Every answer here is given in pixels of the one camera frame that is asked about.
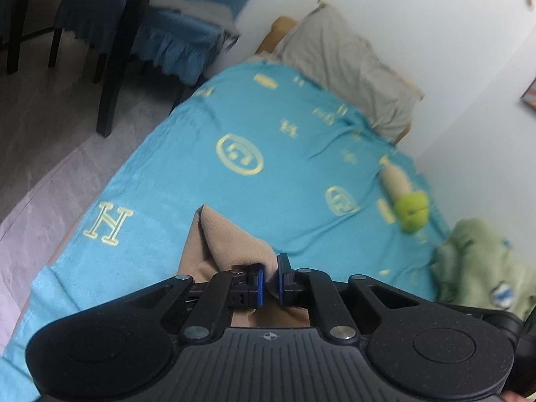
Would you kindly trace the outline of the light green fleece blanket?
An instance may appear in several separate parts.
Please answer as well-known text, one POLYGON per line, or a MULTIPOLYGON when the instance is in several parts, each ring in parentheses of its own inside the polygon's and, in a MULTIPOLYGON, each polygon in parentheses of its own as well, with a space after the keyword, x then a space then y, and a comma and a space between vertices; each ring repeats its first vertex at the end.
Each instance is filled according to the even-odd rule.
POLYGON ((478 218, 456 223, 436 247, 430 273, 442 302, 508 311, 520 320, 535 307, 535 268, 518 260, 509 242, 478 218))

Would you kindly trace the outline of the tan garment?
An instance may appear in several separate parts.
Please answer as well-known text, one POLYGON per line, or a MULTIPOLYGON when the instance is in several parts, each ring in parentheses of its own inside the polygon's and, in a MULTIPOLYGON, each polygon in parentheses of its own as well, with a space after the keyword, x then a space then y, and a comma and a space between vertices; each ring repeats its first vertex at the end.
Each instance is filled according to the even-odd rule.
POLYGON ((194 214, 179 263, 178 272, 190 275, 196 282, 207 282, 218 272, 260 263, 269 281, 266 304, 257 310, 235 311, 234 327, 308 328, 307 310, 285 308, 278 304, 274 285, 277 270, 273 249, 261 239, 247 233, 207 205, 194 214))

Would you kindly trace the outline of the green and beige plush toy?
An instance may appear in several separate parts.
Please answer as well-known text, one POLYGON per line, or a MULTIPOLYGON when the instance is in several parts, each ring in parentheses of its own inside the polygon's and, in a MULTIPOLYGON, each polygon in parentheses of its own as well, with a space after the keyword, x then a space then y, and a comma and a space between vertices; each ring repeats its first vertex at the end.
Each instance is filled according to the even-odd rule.
POLYGON ((417 233, 424 228, 430 217, 430 200, 426 192, 415 190, 404 170, 386 162, 379 177, 400 223, 407 233, 417 233))

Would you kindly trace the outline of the blue covered chair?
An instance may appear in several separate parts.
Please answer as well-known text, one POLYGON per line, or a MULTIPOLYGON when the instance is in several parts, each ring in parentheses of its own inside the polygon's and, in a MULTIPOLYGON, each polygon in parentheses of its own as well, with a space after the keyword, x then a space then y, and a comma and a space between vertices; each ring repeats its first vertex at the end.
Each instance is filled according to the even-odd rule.
POLYGON ((226 43, 240 34, 235 20, 248 0, 126 0, 104 72, 96 131, 112 132, 115 105, 130 55, 196 85, 226 43))
POLYGON ((72 32, 98 53, 93 82, 100 83, 127 0, 61 0, 55 14, 48 67, 54 68, 62 33, 72 32))

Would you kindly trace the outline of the turquoise patterned bed sheet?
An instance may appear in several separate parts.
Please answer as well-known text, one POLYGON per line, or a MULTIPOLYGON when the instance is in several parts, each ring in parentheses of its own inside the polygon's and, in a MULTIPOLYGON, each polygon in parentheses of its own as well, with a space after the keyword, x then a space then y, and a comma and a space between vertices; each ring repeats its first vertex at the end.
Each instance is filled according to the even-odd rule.
POLYGON ((379 180, 386 163, 428 190, 355 106, 292 68, 248 62, 216 75, 147 136, 36 276, 1 359, 2 400, 36 399, 24 351, 38 329, 171 277, 202 206, 296 268, 339 281, 362 273, 434 299, 429 263, 443 219, 402 231, 379 180))

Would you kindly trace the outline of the framed flower picture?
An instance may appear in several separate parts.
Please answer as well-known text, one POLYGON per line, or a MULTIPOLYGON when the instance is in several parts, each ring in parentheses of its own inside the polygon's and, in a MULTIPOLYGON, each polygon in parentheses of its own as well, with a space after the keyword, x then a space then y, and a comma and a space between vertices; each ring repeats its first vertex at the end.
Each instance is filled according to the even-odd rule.
POLYGON ((536 80, 533 80, 531 85, 522 94, 521 101, 524 105, 536 111, 536 80))

